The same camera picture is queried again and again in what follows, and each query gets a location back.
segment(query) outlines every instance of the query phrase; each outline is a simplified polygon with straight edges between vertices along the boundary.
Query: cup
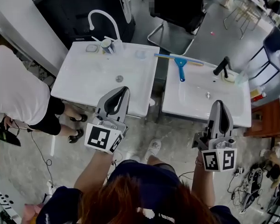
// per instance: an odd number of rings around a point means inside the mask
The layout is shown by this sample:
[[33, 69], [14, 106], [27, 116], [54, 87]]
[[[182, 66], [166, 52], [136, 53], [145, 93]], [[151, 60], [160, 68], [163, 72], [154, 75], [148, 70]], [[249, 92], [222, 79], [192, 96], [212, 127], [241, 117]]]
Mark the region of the cup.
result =
[[103, 48], [103, 50], [106, 53], [110, 53], [110, 54], [114, 53], [114, 47], [113, 47], [112, 41], [110, 39], [104, 39], [101, 42], [101, 47]]

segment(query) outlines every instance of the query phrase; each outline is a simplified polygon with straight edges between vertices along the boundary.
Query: sink basin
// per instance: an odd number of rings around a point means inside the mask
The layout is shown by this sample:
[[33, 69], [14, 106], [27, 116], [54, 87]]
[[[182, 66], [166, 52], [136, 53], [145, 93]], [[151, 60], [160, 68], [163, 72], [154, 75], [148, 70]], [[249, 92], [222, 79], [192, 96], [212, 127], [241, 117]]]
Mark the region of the sink basin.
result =
[[[212, 104], [220, 99], [228, 107], [234, 126], [250, 127], [251, 102], [248, 81], [240, 86], [223, 81], [221, 74], [214, 75], [215, 65], [203, 63], [203, 66], [186, 63], [183, 67], [186, 80], [180, 82], [178, 67], [173, 59], [169, 60], [162, 111], [208, 120]], [[228, 73], [235, 77], [237, 75], [231, 70], [228, 70]]]
[[73, 42], [56, 78], [51, 95], [96, 107], [107, 92], [121, 86], [130, 89], [128, 114], [147, 115], [159, 47], [123, 43], [122, 56], [86, 52], [90, 44]]

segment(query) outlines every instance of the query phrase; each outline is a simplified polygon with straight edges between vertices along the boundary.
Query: black shoe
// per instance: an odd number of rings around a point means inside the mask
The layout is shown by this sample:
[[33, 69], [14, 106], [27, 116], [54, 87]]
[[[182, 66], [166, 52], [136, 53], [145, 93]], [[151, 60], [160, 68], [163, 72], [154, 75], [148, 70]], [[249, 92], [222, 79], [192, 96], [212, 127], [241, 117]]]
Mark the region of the black shoe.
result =
[[84, 135], [84, 131], [83, 129], [77, 129], [78, 134], [77, 135], [71, 135], [69, 137], [69, 143], [74, 144], [76, 143], [83, 135]]
[[87, 121], [88, 117], [87, 117], [86, 114], [80, 114], [80, 115], [81, 115], [81, 117], [82, 117], [81, 120], [76, 120], [76, 119], [73, 118], [73, 117], [70, 117], [70, 120], [71, 120], [71, 121], [74, 121], [74, 122], [85, 122], [85, 121]]

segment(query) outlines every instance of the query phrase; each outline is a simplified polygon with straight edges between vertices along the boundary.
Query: faucet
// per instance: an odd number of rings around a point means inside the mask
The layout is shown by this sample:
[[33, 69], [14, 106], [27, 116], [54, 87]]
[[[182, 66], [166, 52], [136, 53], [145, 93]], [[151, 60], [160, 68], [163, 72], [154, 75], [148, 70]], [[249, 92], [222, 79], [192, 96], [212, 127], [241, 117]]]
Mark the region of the faucet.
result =
[[106, 12], [104, 12], [102, 10], [97, 10], [97, 9], [96, 10], [92, 10], [88, 14], [88, 21], [89, 21], [89, 28], [90, 28], [90, 30], [94, 30], [94, 26], [93, 26], [92, 21], [91, 21], [91, 15], [93, 13], [101, 13], [102, 15], [105, 15], [107, 18], [109, 18], [110, 21], [113, 23], [113, 26], [115, 28], [115, 32], [116, 32], [116, 36], [117, 36], [117, 41], [121, 41], [116, 21], [108, 13], [106, 13]]
[[217, 76], [220, 74], [220, 72], [222, 70], [224, 70], [224, 77], [228, 78], [228, 73], [227, 73], [227, 69], [226, 69], [227, 65], [228, 65], [228, 67], [231, 67], [229, 57], [225, 56], [223, 61], [217, 66], [217, 68], [214, 69], [214, 74]]

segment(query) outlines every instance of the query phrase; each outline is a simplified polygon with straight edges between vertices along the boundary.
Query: black shorts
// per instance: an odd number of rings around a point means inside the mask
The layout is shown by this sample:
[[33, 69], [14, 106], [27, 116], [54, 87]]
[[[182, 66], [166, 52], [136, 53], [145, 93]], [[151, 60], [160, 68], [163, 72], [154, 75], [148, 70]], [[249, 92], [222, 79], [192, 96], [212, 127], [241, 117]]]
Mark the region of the black shorts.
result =
[[40, 130], [44, 133], [58, 135], [61, 130], [59, 119], [55, 114], [63, 114], [65, 109], [61, 99], [50, 96], [48, 109], [43, 119], [36, 125], [29, 125], [32, 129]]
[[[124, 164], [124, 163], [127, 163], [127, 162], [137, 162], [137, 161], [132, 160], [132, 159], [127, 159], [127, 160], [123, 160], [120, 164]], [[175, 169], [170, 164], [167, 164], [167, 163], [157, 163], [157, 164], [155, 164], [153, 166], [169, 170], [169, 171], [171, 171], [171, 172], [176, 174]]]

